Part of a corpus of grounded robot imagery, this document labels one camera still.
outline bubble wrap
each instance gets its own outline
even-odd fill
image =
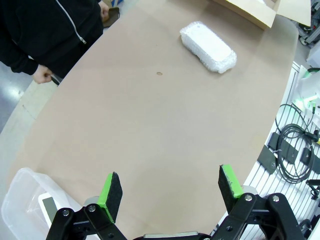
[[[236,65],[236,53],[202,22],[190,23],[180,34],[183,45],[210,71],[222,74]]]

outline cardboard box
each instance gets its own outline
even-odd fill
[[[310,0],[214,0],[262,29],[271,28],[276,14],[310,26]]]

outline hand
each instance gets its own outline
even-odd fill
[[[44,84],[50,82],[52,71],[50,71],[49,68],[46,66],[38,65],[38,68],[36,69],[35,73],[32,75],[33,80],[37,84]]]
[[[109,19],[109,7],[102,0],[99,2],[99,6],[101,8],[100,16],[101,16],[102,22],[104,23]]]

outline table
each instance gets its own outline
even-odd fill
[[[209,72],[179,30],[202,21],[236,53]],[[48,174],[79,203],[107,174],[123,188],[117,226],[144,233],[210,233],[226,211],[219,165],[243,183],[273,124],[297,44],[277,16],[262,31],[206,0],[141,0],[83,56],[35,121],[21,167]]]

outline clear plastic bin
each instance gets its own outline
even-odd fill
[[[5,224],[18,240],[45,240],[49,231],[38,197],[49,193],[62,208],[78,211],[82,206],[71,198],[49,176],[20,169],[5,195],[1,214]]]

